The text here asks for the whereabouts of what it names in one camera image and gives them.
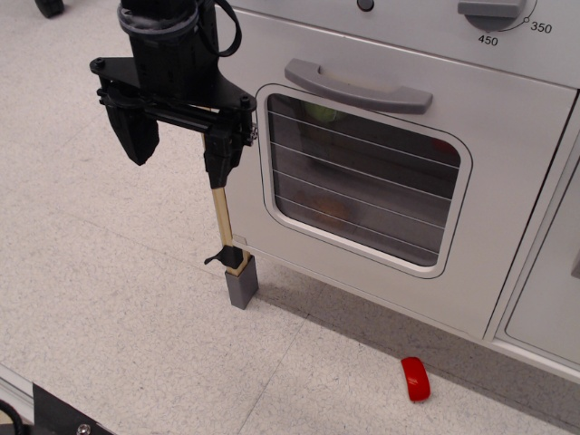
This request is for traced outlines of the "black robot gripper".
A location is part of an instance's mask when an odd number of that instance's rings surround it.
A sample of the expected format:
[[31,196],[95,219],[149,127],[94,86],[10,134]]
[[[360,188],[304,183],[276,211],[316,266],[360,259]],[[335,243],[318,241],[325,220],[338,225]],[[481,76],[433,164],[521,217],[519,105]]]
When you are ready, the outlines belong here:
[[[227,1],[123,1],[117,9],[131,57],[97,58],[91,70],[110,124],[127,156],[142,166],[160,142],[159,125],[145,109],[154,104],[193,105],[251,117],[256,101],[218,69],[242,42]],[[252,121],[217,120],[203,134],[211,188],[224,188],[252,145]]]

